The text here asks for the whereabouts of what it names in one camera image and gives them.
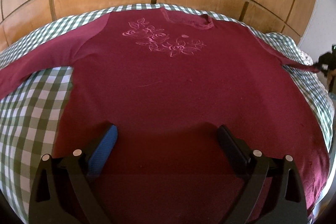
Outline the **green white checkered bedspread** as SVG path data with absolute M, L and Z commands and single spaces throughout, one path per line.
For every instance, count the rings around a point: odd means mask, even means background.
M 108 12 L 150 10 L 163 7 L 187 14 L 209 15 L 216 20 L 239 23 L 285 56 L 302 63 L 299 48 L 289 36 L 260 31 L 213 11 L 168 4 L 134 4 L 70 15 L 48 23 L 20 38 L 1 52 L 1 69 L 45 42 L 87 24 Z M 285 67 L 305 97 L 331 150 L 335 108 L 326 88 L 315 74 Z M 70 67 L 33 73 L 1 99 L 1 192 L 23 223 L 28 223 L 30 188 L 41 156 L 51 152 L 60 116 L 70 94 Z

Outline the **maroon embroidered sweater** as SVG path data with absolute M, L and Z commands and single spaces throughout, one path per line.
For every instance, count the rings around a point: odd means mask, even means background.
M 311 210 L 329 155 L 285 57 L 248 28 L 165 9 L 111 12 L 1 70 L 1 96 L 32 73 L 72 67 L 53 155 L 118 138 L 95 196 L 114 223 L 218 223 L 243 187 L 221 150 L 226 125 L 267 156 L 291 155 Z

